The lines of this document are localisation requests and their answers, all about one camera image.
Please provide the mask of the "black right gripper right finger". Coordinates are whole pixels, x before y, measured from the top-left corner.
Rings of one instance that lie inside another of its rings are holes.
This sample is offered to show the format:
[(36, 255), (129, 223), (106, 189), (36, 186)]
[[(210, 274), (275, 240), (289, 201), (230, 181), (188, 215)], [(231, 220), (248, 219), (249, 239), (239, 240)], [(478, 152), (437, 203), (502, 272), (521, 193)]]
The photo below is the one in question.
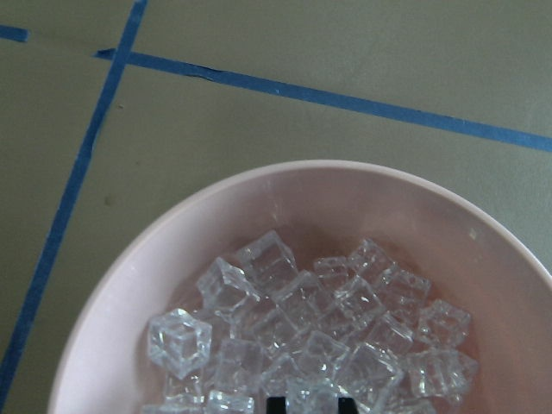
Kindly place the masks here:
[(338, 414), (358, 414), (358, 408), (353, 398), (339, 397), (337, 403)]

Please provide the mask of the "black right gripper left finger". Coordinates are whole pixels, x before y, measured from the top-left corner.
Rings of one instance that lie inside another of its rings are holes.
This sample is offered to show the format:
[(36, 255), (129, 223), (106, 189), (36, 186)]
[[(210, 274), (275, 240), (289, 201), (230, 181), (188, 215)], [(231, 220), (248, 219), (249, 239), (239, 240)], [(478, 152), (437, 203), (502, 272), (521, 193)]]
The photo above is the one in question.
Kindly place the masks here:
[(266, 414), (286, 414), (287, 403), (283, 396), (268, 397), (266, 399)]

